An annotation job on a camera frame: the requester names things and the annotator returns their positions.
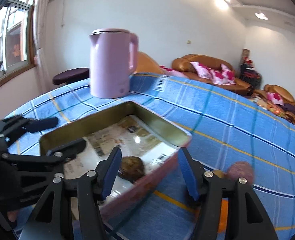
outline kettle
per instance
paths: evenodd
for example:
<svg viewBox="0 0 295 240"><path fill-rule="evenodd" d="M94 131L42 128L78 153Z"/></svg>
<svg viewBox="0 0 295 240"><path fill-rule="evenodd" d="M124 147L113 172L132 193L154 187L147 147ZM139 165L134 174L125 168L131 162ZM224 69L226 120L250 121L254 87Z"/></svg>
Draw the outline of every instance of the kettle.
<svg viewBox="0 0 295 240"><path fill-rule="evenodd" d="M98 98L127 95L129 75L137 68L137 35L123 29L98 29L89 37L91 94Z"/></svg>

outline tablecloth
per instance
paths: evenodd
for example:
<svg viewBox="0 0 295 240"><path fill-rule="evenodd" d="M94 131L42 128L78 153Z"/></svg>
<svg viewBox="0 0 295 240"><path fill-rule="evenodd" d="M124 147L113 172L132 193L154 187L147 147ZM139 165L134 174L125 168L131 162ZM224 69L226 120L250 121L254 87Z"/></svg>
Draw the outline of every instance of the tablecloth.
<svg viewBox="0 0 295 240"><path fill-rule="evenodd" d="M89 80L79 81L24 104L13 114L30 118L56 116L59 126L124 101L135 101L175 122L192 134L192 157L206 169L227 168L236 161L251 163L253 188L279 239L295 233L295 126L230 91L190 79L139 73L131 76L130 93L100 99L90 94ZM9 151L38 155L46 130L22 136ZM179 169L170 173L139 206L106 222L116 239L189 239L195 210L189 206Z"/></svg>

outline dark round stool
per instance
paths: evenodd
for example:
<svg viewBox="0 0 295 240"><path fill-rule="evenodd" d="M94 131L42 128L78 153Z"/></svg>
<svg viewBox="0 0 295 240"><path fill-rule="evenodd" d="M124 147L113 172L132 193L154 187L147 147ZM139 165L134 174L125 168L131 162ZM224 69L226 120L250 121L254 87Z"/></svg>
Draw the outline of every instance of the dark round stool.
<svg viewBox="0 0 295 240"><path fill-rule="evenodd" d="M53 84L60 85L60 84L66 83L68 85L89 77L90 77L90 74L89 74L89 69L87 67L69 69L67 71L64 71L54 76Z"/></svg>

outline wall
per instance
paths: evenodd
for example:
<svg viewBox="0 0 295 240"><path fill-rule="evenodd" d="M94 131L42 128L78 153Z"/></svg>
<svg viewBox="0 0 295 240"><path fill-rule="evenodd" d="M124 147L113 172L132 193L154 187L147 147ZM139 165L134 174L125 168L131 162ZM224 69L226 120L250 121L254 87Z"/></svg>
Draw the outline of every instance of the wall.
<svg viewBox="0 0 295 240"><path fill-rule="evenodd" d="M230 8L220 10L215 0L51 0L45 45L50 76L88 67L89 34L111 27L136 33L139 49L167 67L197 53L238 68L245 41L245 20Z"/></svg>
<svg viewBox="0 0 295 240"><path fill-rule="evenodd" d="M11 79L0 87L0 119L40 95L36 68Z"/></svg>
<svg viewBox="0 0 295 240"><path fill-rule="evenodd" d="M295 98L295 34L259 22L247 23L245 48L266 84L279 85Z"/></svg>

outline square ceiling light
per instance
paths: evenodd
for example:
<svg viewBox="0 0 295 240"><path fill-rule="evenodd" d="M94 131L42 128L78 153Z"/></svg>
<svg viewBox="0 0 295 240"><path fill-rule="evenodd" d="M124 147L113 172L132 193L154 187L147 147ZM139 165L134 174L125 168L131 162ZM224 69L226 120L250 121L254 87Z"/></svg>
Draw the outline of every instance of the square ceiling light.
<svg viewBox="0 0 295 240"><path fill-rule="evenodd" d="M256 13L255 16L262 20L268 20L264 13Z"/></svg>

